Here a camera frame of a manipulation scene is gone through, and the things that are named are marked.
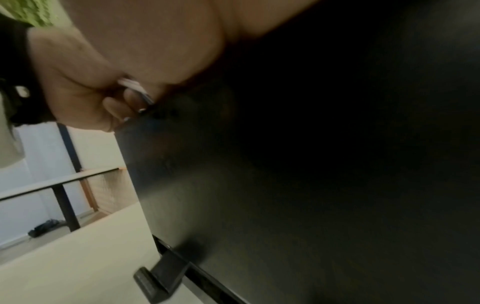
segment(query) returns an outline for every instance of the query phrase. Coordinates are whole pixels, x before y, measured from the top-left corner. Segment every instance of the table leg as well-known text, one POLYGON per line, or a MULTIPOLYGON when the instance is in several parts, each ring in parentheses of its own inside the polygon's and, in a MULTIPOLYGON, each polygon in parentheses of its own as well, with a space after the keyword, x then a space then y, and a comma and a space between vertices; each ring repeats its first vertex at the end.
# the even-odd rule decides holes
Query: table leg
POLYGON ((58 201, 58 205, 60 206, 61 212, 65 217, 66 224, 70 231, 80 229, 79 220, 77 220, 77 217, 75 216, 74 209, 72 208, 72 204, 70 204, 64 186, 56 185, 52 187, 52 190, 55 193, 56 200, 58 201))

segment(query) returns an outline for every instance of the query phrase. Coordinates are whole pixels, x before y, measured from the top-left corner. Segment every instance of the green plant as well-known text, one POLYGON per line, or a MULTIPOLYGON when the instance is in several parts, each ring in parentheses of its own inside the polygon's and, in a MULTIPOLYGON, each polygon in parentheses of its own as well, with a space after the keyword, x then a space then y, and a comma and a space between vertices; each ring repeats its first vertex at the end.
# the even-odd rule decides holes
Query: green plant
POLYGON ((0 0, 0 4, 17 20, 36 27, 52 26, 49 0, 0 0))

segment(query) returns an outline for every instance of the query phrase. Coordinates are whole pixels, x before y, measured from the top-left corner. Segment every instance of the black sleeve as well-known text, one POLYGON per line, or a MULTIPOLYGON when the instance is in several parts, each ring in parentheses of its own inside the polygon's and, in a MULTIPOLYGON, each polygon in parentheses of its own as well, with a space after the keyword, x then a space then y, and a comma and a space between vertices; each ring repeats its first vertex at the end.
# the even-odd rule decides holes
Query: black sleeve
POLYGON ((0 94, 7 118, 14 126, 55 120, 29 57, 30 27, 0 14, 0 94))

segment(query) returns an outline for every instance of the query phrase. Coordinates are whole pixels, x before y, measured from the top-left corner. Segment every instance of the white sleeve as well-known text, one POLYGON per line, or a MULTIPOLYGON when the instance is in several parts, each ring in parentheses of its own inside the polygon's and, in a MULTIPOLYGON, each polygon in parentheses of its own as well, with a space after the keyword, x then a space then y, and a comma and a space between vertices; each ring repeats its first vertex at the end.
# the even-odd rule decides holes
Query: white sleeve
POLYGON ((24 151, 19 134, 7 121, 4 98, 0 93, 0 168, 10 166, 23 157, 24 151))

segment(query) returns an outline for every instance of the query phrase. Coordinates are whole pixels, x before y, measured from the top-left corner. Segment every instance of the wooden table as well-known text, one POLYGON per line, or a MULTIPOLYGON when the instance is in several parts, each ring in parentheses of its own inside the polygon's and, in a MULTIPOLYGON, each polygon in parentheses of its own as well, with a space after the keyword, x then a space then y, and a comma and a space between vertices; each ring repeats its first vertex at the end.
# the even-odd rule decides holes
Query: wooden table
POLYGON ((70 203, 69 197, 65 192, 64 185, 74 181, 86 179, 95 175, 112 172, 115 170, 119 170, 119 168, 109 167, 109 168, 102 168, 102 169, 95 169, 95 170, 87 170, 87 171, 75 173, 72 175, 62 176, 62 177, 50 179, 47 181, 42 181, 35 184, 18 187, 15 189, 1 192, 0 202, 10 198, 14 198, 14 197, 18 197, 18 196, 22 196, 29 193, 51 188, 53 190, 53 193, 55 194, 55 197, 58 201, 58 205, 60 206, 61 212, 65 217, 65 221, 70 231, 75 231, 80 228, 80 224, 77 217, 75 216, 75 212, 74 212, 74 209, 72 208, 72 204, 70 203))

